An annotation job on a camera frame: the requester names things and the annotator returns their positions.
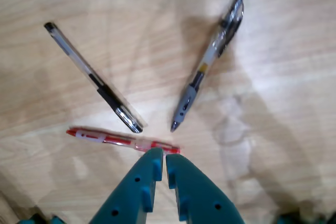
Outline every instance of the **wood grain surface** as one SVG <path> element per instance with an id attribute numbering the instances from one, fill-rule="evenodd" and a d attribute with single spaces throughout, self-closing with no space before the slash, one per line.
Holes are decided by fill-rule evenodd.
<path id="1" fill-rule="evenodd" d="M 336 2 L 244 0 L 245 17 L 183 124 L 181 92 L 231 0 L 0 0 L 0 191 L 87 223 L 142 153 L 83 142 L 73 125 L 129 133 L 43 24 L 54 21 L 246 223 L 336 209 Z M 166 171 L 147 223 L 179 223 Z"/>

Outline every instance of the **gray rubber grip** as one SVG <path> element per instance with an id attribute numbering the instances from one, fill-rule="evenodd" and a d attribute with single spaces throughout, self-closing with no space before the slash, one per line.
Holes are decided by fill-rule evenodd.
<path id="1" fill-rule="evenodd" d="M 174 114 L 174 121 L 177 123 L 181 123 L 184 120 L 184 117 L 186 115 L 186 113 L 188 112 L 188 110 L 190 109 L 191 105 L 193 104 L 195 98 L 196 98 L 196 90 L 188 85 L 188 87 L 186 88 L 184 95 L 182 97 L 182 99 L 180 100 L 178 107 L 176 109 L 176 112 Z"/>

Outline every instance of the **retractable pen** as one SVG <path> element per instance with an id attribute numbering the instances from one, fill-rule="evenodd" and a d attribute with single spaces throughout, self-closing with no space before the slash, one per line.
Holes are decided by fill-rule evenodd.
<path id="1" fill-rule="evenodd" d="M 198 65 L 194 79 L 187 86 L 186 90 L 174 113 L 171 132 L 183 122 L 185 115 L 192 106 L 205 74 L 209 70 L 216 58 L 219 58 L 243 20 L 244 4 L 243 0 L 234 0 L 228 13 L 221 17 L 218 27 L 206 49 L 203 59 Z"/>
<path id="2" fill-rule="evenodd" d="M 178 146 L 151 140 L 146 137 L 133 137 L 120 133 L 105 133 L 83 128 L 71 128 L 67 130 L 67 133 L 71 136 L 89 140 L 91 142 L 122 145 L 143 152 L 158 147 L 162 148 L 166 154 L 180 153 L 180 148 Z"/>

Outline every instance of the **pen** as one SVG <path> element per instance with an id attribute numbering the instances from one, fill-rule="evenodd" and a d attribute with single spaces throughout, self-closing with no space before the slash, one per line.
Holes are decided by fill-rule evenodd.
<path id="1" fill-rule="evenodd" d="M 174 113 L 171 132 L 183 122 L 185 115 L 192 106 L 201 82 L 216 58 L 219 58 L 243 20 L 244 4 L 243 0 L 234 0 L 228 13 L 221 17 L 216 32 L 206 49 L 201 63 L 198 65 L 194 79 L 187 86 L 186 90 Z"/>
<path id="2" fill-rule="evenodd" d="M 131 114 L 131 112 L 122 104 L 116 94 L 104 83 L 104 81 L 96 74 L 90 65 L 84 60 L 82 55 L 74 48 L 58 27 L 51 22 L 44 25 L 52 38 L 56 41 L 60 48 L 71 58 L 77 67 L 87 75 L 91 83 L 96 87 L 97 92 L 111 106 L 112 110 L 118 117 L 130 128 L 134 133 L 142 132 L 142 125 Z"/>
<path id="3" fill-rule="evenodd" d="M 178 146 L 163 143 L 161 141 L 150 140 L 145 137 L 132 137 L 120 133 L 105 133 L 83 128 L 71 128 L 67 130 L 67 133 L 71 136 L 86 139 L 91 142 L 122 145 L 142 152 L 159 147 L 162 148 L 166 154 L 180 153 L 180 148 Z"/>

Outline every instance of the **gray pen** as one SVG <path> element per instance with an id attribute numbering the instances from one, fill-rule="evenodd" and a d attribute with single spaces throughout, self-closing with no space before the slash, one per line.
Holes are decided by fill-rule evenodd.
<path id="1" fill-rule="evenodd" d="M 177 127 L 183 122 L 185 115 L 193 104 L 200 84 L 204 79 L 205 74 L 209 70 L 216 58 L 219 58 L 235 32 L 243 20 L 244 4 L 243 0 L 234 0 L 228 13 L 222 16 L 217 30 L 204 53 L 204 57 L 197 68 L 197 72 L 193 81 L 187 86 L 177 109 L 174 114 L 171 132 L 174 132 Z"/>

